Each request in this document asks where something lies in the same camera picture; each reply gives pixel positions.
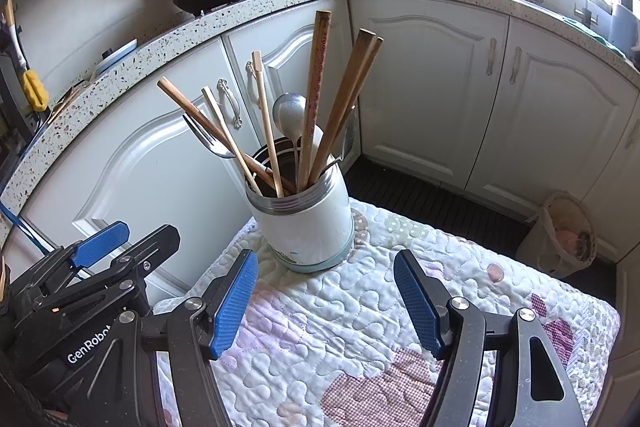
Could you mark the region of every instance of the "blue gripper pad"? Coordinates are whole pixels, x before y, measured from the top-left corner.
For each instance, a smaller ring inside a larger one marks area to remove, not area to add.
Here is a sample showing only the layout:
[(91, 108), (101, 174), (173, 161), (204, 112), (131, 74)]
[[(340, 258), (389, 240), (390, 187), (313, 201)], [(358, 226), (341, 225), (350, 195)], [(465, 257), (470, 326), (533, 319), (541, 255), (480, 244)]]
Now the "blue gripper pad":
[(116, 221), (106, 229), (100, 230), (89, 239), (82, 241), (71, 262), (76, 268), (89, 268), (105, 255), (121, 247), (129, 240), (129, 227), (122, 221)]
[(226, 294), (226, 298), (220, 305), (216, 316), (214, 336), (209, 347), (213, 356), (217, 359), (225, 349), (228, 349), (234, 343), (242, 316), (247, 304), (249, 304), (257, 279), (258, 256), (252, 252), (244, 261), (234, 285), (231, 286)]
[(394, 279), (402, 301), (404, 301), (404, 306), (409, 312), (415, 332), (418, 334), (420, 344), (427, 351), (431, 351), (436, 359), (440, 359), (444, 349), (444, 344), (438, 334), (440, 320), (402, 255), (396, 255), (394, 259)]

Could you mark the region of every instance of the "cabinet handle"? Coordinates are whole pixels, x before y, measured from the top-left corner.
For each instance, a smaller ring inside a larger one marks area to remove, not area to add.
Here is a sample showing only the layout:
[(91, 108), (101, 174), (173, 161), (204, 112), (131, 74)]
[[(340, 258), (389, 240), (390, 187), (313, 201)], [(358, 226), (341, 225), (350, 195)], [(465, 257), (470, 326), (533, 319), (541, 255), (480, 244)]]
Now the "cabinet handle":
[(220, 78), (220, 80), (218, 81), (218, 89), (221, 90), (229, 99), (231, 108), (234, 110), (234, 129), (240, 129), (242, 127), (242, 119), (240, 118), (240, 104), (238, 103), (236, 96), (233, 94), (233, 91), (229, 89), (229, 85), (224, 78)]
[(247, 62), (246, 64), (246, 70), (249, 72), (249, 74), (254, 78), (254, 80), (257, 80), (257, 77), (255, 76), (255, 70), (254, 70), (254, 65), (252, 64), (252, 62), (249, 60), (249, 62)]
[(489, 63), (486, 66), (486, 76), (494, 74), (495, 47), (498, 45), (496, 39), (491, 39), (491, 47), (489, 47)]
[(511, 70), (510, 84), (516, 83), (516, 77), (518, 76), (518, 70), (520, 69), (520, 57), (522, 56), (522, 49), (520, 46), (516, 46), (516, 56), (513, 61), (513, 70)]
[[(252, 61), (248, 61), (245, 69), (247, 70), (247, 72), (254, 78), (254, 80), (257, 82), (258, 81), (258, 77), (255, 74), (255, 70), (254, 70), (254, 64), (252, 63)], [(258, 97), (258, 109), (262, 110), (262, 108), (260, 107), (260, 97)]]
[(629, 136), (626, 138), (625, 149), (629, 149), (634, 142), (636, 141), (636, 136), (638, 136), (638, 129), (640, 128), (640, 118), (636, 120), (633, 129), (629, 133)]

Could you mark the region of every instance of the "pink floral quilt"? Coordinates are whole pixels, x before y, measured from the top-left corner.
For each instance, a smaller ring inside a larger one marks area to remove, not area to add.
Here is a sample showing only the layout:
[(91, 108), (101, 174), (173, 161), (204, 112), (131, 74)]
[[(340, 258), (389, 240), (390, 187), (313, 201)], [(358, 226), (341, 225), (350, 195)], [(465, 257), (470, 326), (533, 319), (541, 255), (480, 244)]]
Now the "pink floral quilt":
[[(403, 248), (481, 310), (535, 310), (588, 421), (620, 327), (615, 309), (460, 237), (356, 200), (351, 206), (354, 247), (333, 269), (303, 275), (281, 266), (251, 219), (187, 294), (202, 295), (243, 248), (258, 254), (258, 282), (234, 345), (212, 362), (236, 426), (418, 425), (440, 363), (421, 349), (394, 283), (393, 259)], [(162, 301), (155, 312), (182, 300)], [(177, 426), (166, 356), (159, 368), (164, 407)], [(495, 353), (485, 353), (472, 426), (486, 421), (494, 368)]]

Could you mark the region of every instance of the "screw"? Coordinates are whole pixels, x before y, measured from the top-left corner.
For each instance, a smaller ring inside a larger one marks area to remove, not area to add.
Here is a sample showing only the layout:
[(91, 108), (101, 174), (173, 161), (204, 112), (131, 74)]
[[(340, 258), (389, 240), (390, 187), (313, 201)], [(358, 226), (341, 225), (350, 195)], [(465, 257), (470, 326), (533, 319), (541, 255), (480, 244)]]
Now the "screw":
[(529, 308), (520, 308), (518, 310), (518, 315), (523, 321), (527, 321), (527, 322), (531, 322), (533, 319), (536, 318), (536, 314), (533, 312), (533, 310), (530, 310)]
[(122, 312), (120, 314), (119, 320), (121, 323), (127, 324), (127, 323), (130, 323), (135, 318), (136, 318), (136, 314), (134, 312), (127, 311), (127, 312)]
[(202, 299), (200, 297), (191, 297), (184, 302), (184, 307), (188, 310), (196, 311), (202, 306)]
[(464, 297), (453, 297), (451, 299), (451, 305), (457, 310), (466, 310), (469, 308), (469, 301)]

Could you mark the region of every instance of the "metal fork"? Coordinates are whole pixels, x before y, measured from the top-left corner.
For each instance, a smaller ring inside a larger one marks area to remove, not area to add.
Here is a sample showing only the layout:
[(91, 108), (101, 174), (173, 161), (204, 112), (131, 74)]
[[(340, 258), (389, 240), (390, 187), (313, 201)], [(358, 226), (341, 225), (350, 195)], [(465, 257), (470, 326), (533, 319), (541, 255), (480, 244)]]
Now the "metal fork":
[(213, 138), (198, 122), (193, 120), (188, 114), (182, 115), (193, 134), (200, 140), (200, 143), (209, 149), (213, 154), (220, 158), (230, 159), (234, 154), (227, 149), (220, 140)]

